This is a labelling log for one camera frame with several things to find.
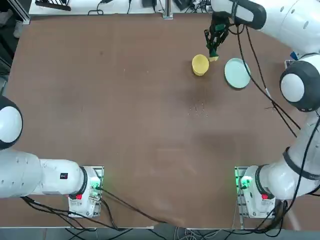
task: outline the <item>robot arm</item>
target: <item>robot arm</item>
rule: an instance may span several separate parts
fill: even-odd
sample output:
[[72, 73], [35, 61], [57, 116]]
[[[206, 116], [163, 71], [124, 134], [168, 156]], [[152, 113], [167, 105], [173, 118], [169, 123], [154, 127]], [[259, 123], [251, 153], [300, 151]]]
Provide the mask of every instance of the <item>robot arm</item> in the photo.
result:
[[[296, 141], [283, 151], [278, 162], [250, 166], [241, 185], [251, 218], [265, 218], [275, 199], [294, 197], [307, 143], [320, 117], [320, 2], [317, 0], [213, 0], [212, 22], [232, 18], [291, 47], [299, 60], [280, 77], [283, 97], [299, 111], [306, 123]], [[310, 144], [297, 197], [320, 184], [320, 134]]]
[[0, 198], [67, 195], [71, 212], [93, 217], [100, 195], [92, 186], [101, 186], [94, 168], [65, 159], [39, 159], [11, 149], [22, 130], [19, 108], [0, 96]]

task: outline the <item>yellow cup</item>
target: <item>yellow cup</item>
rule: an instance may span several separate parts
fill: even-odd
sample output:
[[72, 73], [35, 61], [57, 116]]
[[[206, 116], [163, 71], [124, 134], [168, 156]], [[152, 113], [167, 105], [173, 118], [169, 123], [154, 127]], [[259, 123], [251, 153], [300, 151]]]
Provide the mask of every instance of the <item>yellow cup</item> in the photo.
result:
[[192, 59], [192, 70], [195, 75], [202, 76], [209, 69], [209, 60], [205, 55], [198, 54]]

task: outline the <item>cable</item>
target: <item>cable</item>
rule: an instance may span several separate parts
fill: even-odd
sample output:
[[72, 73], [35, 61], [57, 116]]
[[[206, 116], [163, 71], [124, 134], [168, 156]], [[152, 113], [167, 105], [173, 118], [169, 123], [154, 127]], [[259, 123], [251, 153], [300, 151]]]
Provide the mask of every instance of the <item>cable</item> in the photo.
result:
[[[254, 46], [253, 46], [252, 41], [251, 41], [249, 29], [248, 29], [247, 26], [245, 26], [245, 29], [246, 29], [246, 34], [247, 34], [247, 36], [248, 36], [248, 40], [249, 40], [249, 44], [250, 44], [252, 53], [253, 53], [253, 55], [254, 55], [256, 64], [257, 64], [258, 69], [259, 69], [259, 73], [260, 73], [260, 77], [261, 77], [261, 81], [262, 81], [263, 87], [264, 87], [265, 91], [268, 92], [267, 85], [266, 85], [264, 76], [263, 76], [262, 71], [261, 71], [260, 63], [259, 63], [259, 60], [258, 60], [256, 51], [255, 51]], [[292, 133], [295, 137], [297, 137], [296, 133], [295, 133], [295, 132], [293, 131], [293, 129], [290, 127], [290, 125], [288, 124], [288, 122], [286, 121], [286, 119], [284, 118], [284, 116], [282, 116], [281, 112], [279, 111], [279, 109], [277, 108], [277, 106], [275, 105], [275, 103], [274, 103], [273, 101], [271, 101], [271, 103], [272, 103], [274, 109], [276, 110], [276, 112], [277, 112], [277, 113], [279, 114], [279, 116], [281, 117], [281, 119], [284, 121], [285, 125], [289, 128], [289, 130], [291, 131], [291, 133]]]
[[315, 196], [315, 197], [320, 197], [320, 194], [315, 194], [315, 193], [308, 193], [308, 195]]
[[106, 210], [108, 211], [109, 218], [110, 218], [110, 222], [111, 222], [112, 226], [119, 231], [119, 229], [118, 229], [118, 227], [117, 227], [117, 225], [116, 225], [116, 223], [115, 223], [115, 221], [114, 221], [114, 218], [112, 217], [112, 214], [111, 214], [111, 210], [110, 210], [109, 205], [108, 205], [107, 202], [106, 202], [104, 199], [102, 199], [102, 198], [101, 198], [101, 202], [102, 202], [102, 204], [105, 206]]
[[[114, 227], [112, 227], [112, 226], [110, 226], [110, 225], [107, 225], [107, 224], [105, 224], [105, 223], [103, 223], [103, 222], [94, 220], [94, 219], [89, 218], [89, 217], [87, 217], [87, 216], [84, 216], [84, 215], [82, 215], [82, 214], [76, 213], [76, 212], [74, 212], [74, 211], [62, 210], [62, 209], [56, 209], [56, 208], [53, 208], [53, 207], [49, 207], [49, 206], [46, 206], [46, 205], [44, 205], [44, 204], [40, 204], [40, 203], [38, 203], [38, 202], [35, 202], [32, 198], [29, 198], [29, 201], [30, 201], [30, 202], [27, 202], [27, 201], [26, 201], [26, 203], [27, 203], [29, 206], [31, 206], [31, 204], [33, 204], [33, 205], [36, 205], [36, 206], [39, 206], [39, 207], [42, 207], [42, 208], [46, 208], [46, 209], [48, 209], [49, 211], [56, 212], [55, 214], [57, 214], [57, 215], [62, 215], [62, 213], [77, 215], [77, 216], [82, 217], [82, 218], [84, 218], [84, 219], [87, 219], [87, 220], [89, 220], [89, 221], [91, 221], [91, 222], [93, 222], [93, 223], [100, 224], [100, 225], [102, 225], [102, 226], [104, 226], [104, 227], [108, 227], [108, 228], [117, 230], [117, 229], [115, 229]], [[37, 209], [37, 208], [35, 208], [34, 206], [31, 206], [31, 207], [34, 208], [34, 209], [36, 209], [36, 210], [39, 210], [39, 211], [41, 211], [41, 212], [52, 213], [52, 212], [46, 211], [46, 210], [44, 210], [44, 209]], [[84, 228], [75, 218], [70, 217], [70, 216], [68, 216], [68, 215], [65, 215], [65, 217], [70, 218], [70, 219], [76, 221], [76, 222], [79, 224], [79, 226], [81, 226], [82, 228]]]
[[86, 230], [82, 230], [81, 232], [78, 232], [77, 234], [74, 234], [74, 233], [72, 233], [72, 237], [70, 237], [68, 240], [72, 240], [72, 239], [74, 239], [74, 238], [76, 238], [76, 237], [78, 237], [78, 235], [80, 235], [80, 234], [82, 234], [82, 233], [84, 233]]
[[66, 230], [67, 232], [69, 232], [70, 234], [73, 235], [73, 237], [71, 237], [69, 240], [71, 240], [71, 239], [73, 239], [73, 238], [78, 238], [78, 239], [81, 239], [81, 240], [86, 240], [85, 238], [79, 236], [79, 234], [83, 233], [85, 230], [79, 232], [78, 234], [73, 233], [73, 232], [70, 231], [68, 228], [65, 228], [65, 230]]
[[124, 234], [126, 234], [126, 233], [128, 233], [130, 231], [132, 231], [132, 230], [133, 230], [133, 228], [130, 228], [130, 229], [128, 229], [128, 231], [122, 232], [122, 233], [118, 234], [117, 236], [109, 238], [108, 240], [116, 239], [116, 238], [118, 238], [118, 237], [120, 237], [120, 236], [122, 236], [122, 235], [124, 235]]
[[316, 187], [316, 189], [314, 189], [313, 191], [309, 192], [308, 195], [320, 197], [320, 194], [315, 194], [315, 192], [317, 192], [319, 189], [320, 189], [320, 184], [319, 184], [319, 186]]
[[143, 212], [143, 211], [141, 211], [140, 209], [138, 209], [138, 208], [136, 208], [136, 207], [134, 207], [134, 206], [130, 205], [129, 203], [127, 203], [127, 202], [123, 201], [122, 199], [120, 199], [120, 198], [119, 198], [119, 197], [117, 197], [116, 195], [112, 194], [111, 192], [109, 192], [109, 191], [107, 191], [107, 190], [103, 189], [102, 187], [97, 186], [95, 189], [97, 189], [97, 190], [101, 190], [101, 191], [103, 191], [103, 192], [107, 193], [108, 195], [112, 196], [113, 198], [115, 198], [116, 200], [118, 200], [118, 201], [119, 201], [119, 202], [121, 202], [122, 204], [126, 205], [126, 206], [127, 206], [127, 207], [129, 207], [130, 209], [132, 209], [132, 210], [136, 211], [137, 213], [139, 213], [139, 214], [141, 214], [141, 215], [145, 216], [146, 218], [148, 218], [148, 219], [150, 219], [150, 220], [152, 220], [152, 221], [155, 221], [155, 222], [158, 222], [158, 223], [161, 223], [161, 224], [166, 224], [166, 223], [167, 223], [166, 221], [162, 221], [162, 220], [156, 219], [155, 217], [150, 216], [150, 215], [148, 215], [148, 214], [144, 213], [144, 212]]
[[[287, 202], [287, 200], [285, 200], [285, 201], [283, 201], [283, 209], [282, 209], [282, 212], [286, 211], [286, 210], [287, 210], [287, 207], [288, 207], [288, 202]], [[280, 234], [280, 232], [281, 232], [281, 230], [282, 230], [283, 224], [284, 224], [284, 217], [282, 217], [282, 219], [281, 219], [280, 228], [279, 228], [279, 231], [277, 232], [276, 235], [268, 235], [266, 232], [265, 232], [264, 234], [267, 235], [267, 236], [270, 237], [270, 238], [276, 238], [276, 237], [278, 237], [279, 234]]]
[[129, 0], [129, 7], [128, 7], [128, 11], [126, 12], [126, 14], [129, 14], [129, 12], [130, 12], [131, 1], [132, 1], [132, 0]]
[[154, 235], [158, 236], [159, 238], [162, 238], [163, 240], [167, 240], [164, 236], [159, 235], [158, 233], [156, 233], [155, 231], [151, 230], [151, 229], [147, 229], [149, 232], [153, 233]]
[[244, 54], [242, 51], [242, 46], [241, 46], [241, 41], [240, 41], [240, 35], [239, 35], [239, 26], [236, 26], [236, 31], [237, 31], [237, 39], [238, 39], [238, 45], [239, 45], [239, 50], [240, 50], [240, 54], [241, 54], [241, 58], [245, 67], [245, 70], [247, 72], [247, 74], [249, 75], [250, 79], [252, 80], [252, 82], [254, 83], [254, 85], [259, 89], [259, 91], [261, 93], [263, 93], [263, 95], [268, 98], [274, 105], [276, 105], [290, 120], [291, 122], [299, 129], [301, 130], [300, 126], [286, 113], [286, 111], [277, 103], [275, 102], [267, 93], [265, 93], [265, 91], [262, 90], [262, 88], [258, 85], [258, 83], [256, 82], [256, 80], [254, 80], [254, 78], [252, 77], [252, 75], [250, 74], [245, 58], [244, 58]]
[[233, 32], [233, 31], [231, 31], [230, 29], [228, 29], [228, 30], [229, 30], [229, 32], [230, 32], [231, 34], [233, 34], [233, 35], [238, 35], [238, 34], [242, 34], [243, 31], [244, 31], [244, 29], [245, 29], [245, 25], [242, 24], [242, 30], [241, 30], [239, 33]]
[[103, 3], [103, 0], [98, 3], [98, 5], [96, 6], [96, 10], [88, 11], [88, 16], [90, 15], [90, 13], [96, 13], [97, 15], [103, 15], [104, 11], [102, 11], [101, 9], [98, 9], [99, 5], [102, 4], [102, 3]]
[[224, 238], [224, 240], [227, 240], [228, 237], [230, 237], [230, 235], [234, 233], [234, 231], [235, 231], [235, 230], [232, 230], [232, 231], [228, 232], [229, 234]]
[[161, 5], [162, 11], [165, 12], [165, 9], [164, 9], [164, 6], [162, 5], [161, 0], [159, 0], [159, 3], [160, 3], [160, 5]]
[[[83, 230], [83, 229], [87, 229], [85, 228], [84, 226], [81, 225], [81, 223], [76, 220], [75, 218], [72, 218], [68, 215], [65, 215], [63, 213], [58, 213], [58, 212], [55, 212], [55, 211], [47, 211], [47, 210], [44, 210], [44, 209], [41, 209], [41, 208], [38, 208], [38, 207], [35, 207], [33, 205], [31, 205], [30, 202], [28, 202], [27, 200], [25, 200], [24, 198], [27, 198], [27, 197], [22, 197], [22, 199], [26, 202], [26, 204], [28, 204], [31, 208], [35, 209], [35, 210], [38, 210], [40, 212], [45, 212], [45, 213], [49, 213], [49, 214], [54, 214], [54, 215], [57, 215], [58, 217], [60, 217], [62, 220], [64, 220], [66, 223], [68, 223], [71, 227], [73, 227], [74, 229], [77, 229], [77, 230]], [[73, 221], [75, 221], [81, 228], [77, 228], [76, 226], [74, 226], [71, 222], [69, 222], [68, 220], [64, 219], [62, 216], [66, 217], [66, 218], [69, 218]]]
[[71, 233], [71, 234], [73, 235], [73, 236], [72, 236], [71, 238], [69, 238], [68, 240], [72, 240], [72, 239], [74, 239], [74, 238], [77, 238], [78, 235], [80, 235], [80, 234], [82, 234], [82, 233], [84, 233], [84, 232], [96, 232], [96, 231], [97, 231], [96, 228], [95, 228], [94, 230], [92, 230], [92, 231], [89, 231], [89, 229], [83, 229], [82, 231], [78, 232], [77, 234], [71, 233], [70, 231], [68, 231], [69, 233]]

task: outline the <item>brown table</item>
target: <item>brown table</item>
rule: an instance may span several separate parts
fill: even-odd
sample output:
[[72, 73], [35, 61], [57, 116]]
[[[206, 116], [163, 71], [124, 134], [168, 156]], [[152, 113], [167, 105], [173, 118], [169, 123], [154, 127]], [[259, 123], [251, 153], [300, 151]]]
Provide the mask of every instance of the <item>brown table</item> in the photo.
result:
[[[40, 158], [104, 165], [105, 186], [144, 212], [174, 225], [231, 228], [235, 166], [280, 159], [294, 138], [270, 102], [250, 83], [231, 89], [224, 65], [240, 57], [235, 36], [203, 77], [191, 60], [207, 54], [209, 15], [47, 17], [25, 26], [7, 96], [21, 109], [17, 150]], [[251, 31], [271, 95], [300, 123], [304, 115], [281, 97], [280, 75], [290, 49]], [[260, 81], [246, 34], [252, 75]], [[67, 208], [64, 196], [40, 196]], [[155, 223], [106, 198], [120, 227]], [[301, 197], [294, 213], [302, 229], [318, 230], [317, 199]], [[0, 226], [65, 226], [20, 199], [0, 201]], [[104, 211], [102, 221], [108, 222]], [[245, 221], [247, 228], [259, 221]], [[84, 222], [86, 226], [98, 226]]]

